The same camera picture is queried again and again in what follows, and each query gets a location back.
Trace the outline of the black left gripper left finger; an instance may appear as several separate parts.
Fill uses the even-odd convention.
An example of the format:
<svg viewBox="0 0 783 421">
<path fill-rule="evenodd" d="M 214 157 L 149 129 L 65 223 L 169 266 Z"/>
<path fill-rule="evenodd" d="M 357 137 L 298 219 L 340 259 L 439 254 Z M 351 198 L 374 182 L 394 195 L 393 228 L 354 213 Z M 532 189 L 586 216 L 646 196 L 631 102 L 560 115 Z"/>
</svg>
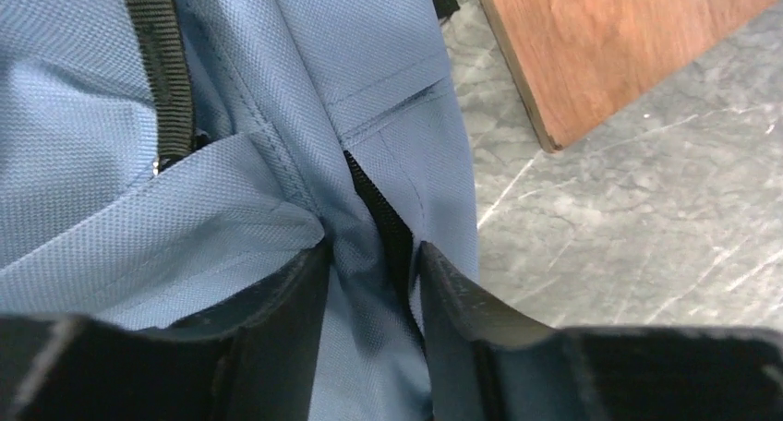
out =
<svg viewBox="0 0 783 421">
<path fill-rule="evenodd" d="M 1 318 L 5 420 L 305 420 L 331 247 L 166 329 Z"/>
</svg>

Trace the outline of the blue student backpack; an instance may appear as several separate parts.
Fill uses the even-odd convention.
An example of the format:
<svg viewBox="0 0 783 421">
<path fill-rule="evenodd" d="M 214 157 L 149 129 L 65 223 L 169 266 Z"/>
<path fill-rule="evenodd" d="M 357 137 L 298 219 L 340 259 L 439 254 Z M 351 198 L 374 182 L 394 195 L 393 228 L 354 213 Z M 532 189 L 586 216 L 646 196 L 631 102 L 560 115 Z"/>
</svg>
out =
<svg viewBox="0 0 783 421">
<path fill-rule="evenodd" d="M 438 420 L 418 273 L 473 282 L 457 0 L 1 0 L 1 318 L 166 329 L 327 241 L 305 420 Z"/>
</svg>

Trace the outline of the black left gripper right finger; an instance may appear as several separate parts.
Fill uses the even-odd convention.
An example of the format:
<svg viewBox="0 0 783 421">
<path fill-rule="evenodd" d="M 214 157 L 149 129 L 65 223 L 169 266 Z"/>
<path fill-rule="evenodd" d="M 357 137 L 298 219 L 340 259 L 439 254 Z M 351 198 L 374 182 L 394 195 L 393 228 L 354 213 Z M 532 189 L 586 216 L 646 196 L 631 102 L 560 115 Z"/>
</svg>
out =
<svg viewBox="0 0 783 421">
<path fill-rule="evenodd" d="M 418 254 L 438 420 L 778 420 L 782 335 L 753 327 L 554 329 Z"/>
</svg>

